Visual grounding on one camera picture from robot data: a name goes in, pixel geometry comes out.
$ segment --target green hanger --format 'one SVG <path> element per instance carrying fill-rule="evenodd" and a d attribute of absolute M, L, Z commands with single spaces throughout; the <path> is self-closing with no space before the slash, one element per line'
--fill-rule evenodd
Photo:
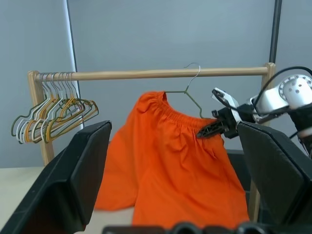
<path fill-rule="evenodd" d="M 189 82 L 189 84 L 187 85 L 186 89 L 183 90 L 183 91 L 165 91 L 165 93 L 176 93 L 176 94 L 182 93 L 182 94 L 186 94 L 186 95 L 192 100 L 192 102 L 199 108 L 199 116 L 200 116 L 201 118 L 204 118 L 204 117 L 202 116 L 202 114 L 201 114 L 201 113 L 202 113 L 202 108 L 201 108 L 200 105 L 194 100 L 194 98 L 192 98 L 192 96 L 187 92 L 187 90 L 189 89 L 189 86 L 190 86 L 192 80 L 195 79 L 195 78 L 199 75 L 200 70 L 201 70 L 200 65 L 199 65 L 197 62 L 192 62 L 192 63 L 190 63 L 189 65 L 187 65 L 187 66 L 184 67 L 184 68 L 187 68 L 187 67 L 190 66 L 191 64 L 197 64 L 197 65 L 198 65 L 198 73 L 196 74 L 196 76 L 194 76 L 194 77 L 190 80 L 190 82 Z"/>

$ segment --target table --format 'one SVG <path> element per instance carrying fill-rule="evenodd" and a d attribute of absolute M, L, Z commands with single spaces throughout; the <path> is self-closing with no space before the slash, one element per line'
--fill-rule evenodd
<path fill-rule="evenodd" d="M 0 230 L 35 182 L 43 167 L 0 169 Z M 133 208 L 116 212 L 93 211 L 84 234 L 100 234 L 107 225 L 130 225 Z"/>

